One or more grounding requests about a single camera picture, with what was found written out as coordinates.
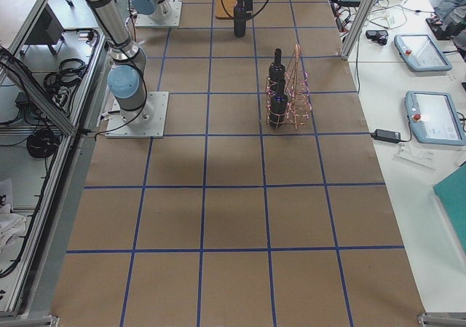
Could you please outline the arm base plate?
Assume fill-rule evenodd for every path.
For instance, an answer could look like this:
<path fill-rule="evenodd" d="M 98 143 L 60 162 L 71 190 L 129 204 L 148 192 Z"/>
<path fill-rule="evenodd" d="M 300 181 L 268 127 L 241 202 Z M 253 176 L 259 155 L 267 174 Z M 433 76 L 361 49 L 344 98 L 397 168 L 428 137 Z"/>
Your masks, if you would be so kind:
<path fill-rule="evenodd" d="M 151 15 L 138 14 L 137 28 L 177 28 L 181 20 L 181 0 L 165 0 Z"/>
<path fill-rule="evenodd" d="M 162 138 L 169 92 L 149 92 L 142 112 L 121 110 L 114 99 L 112 109 L 116 114 L 109 117 L 105 136 L 108 138 Z"/>

